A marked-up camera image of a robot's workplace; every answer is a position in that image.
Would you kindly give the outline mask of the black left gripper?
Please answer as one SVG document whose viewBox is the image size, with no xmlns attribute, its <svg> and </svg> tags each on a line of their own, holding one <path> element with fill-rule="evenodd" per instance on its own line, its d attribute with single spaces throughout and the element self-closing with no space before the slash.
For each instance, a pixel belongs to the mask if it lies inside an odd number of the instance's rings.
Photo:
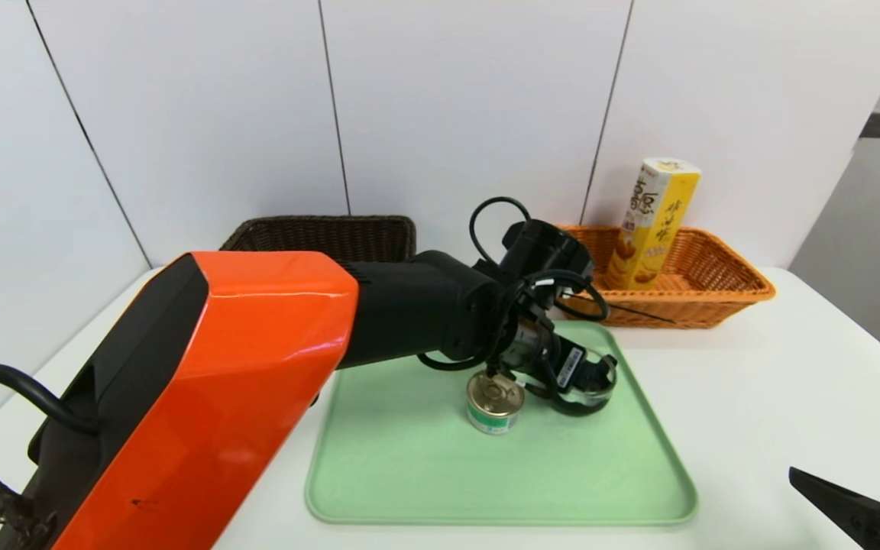
<svg viewBox="0 0 880 550">
<path fill-rule="evenodd" d="M 551 323 L 525 318 L 514 324 L 513 337 L 500 351 L 500 371 L 533 394 L 568 393 L 573 377 L 577 390 L 612 390 L 617 365 L 614 355 L 587 355 Z"/>
</svg>

